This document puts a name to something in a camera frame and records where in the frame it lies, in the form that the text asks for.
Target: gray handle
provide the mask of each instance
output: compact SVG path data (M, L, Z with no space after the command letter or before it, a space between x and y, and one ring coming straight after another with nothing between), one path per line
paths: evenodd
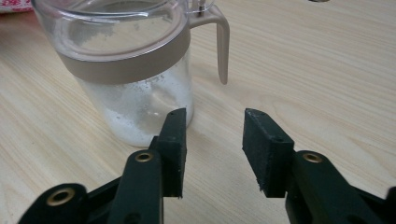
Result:
M228 80L228 55L230 47L230 25L217 6L212 6L209 10L190 14L190 28L215 23L217 25L218 40L218 69L219 78L222 84L227 84Z

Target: pink packaging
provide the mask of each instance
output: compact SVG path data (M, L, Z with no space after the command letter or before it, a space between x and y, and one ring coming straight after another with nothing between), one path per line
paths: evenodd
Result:
M31 0L0 0L0 13L33 10Z

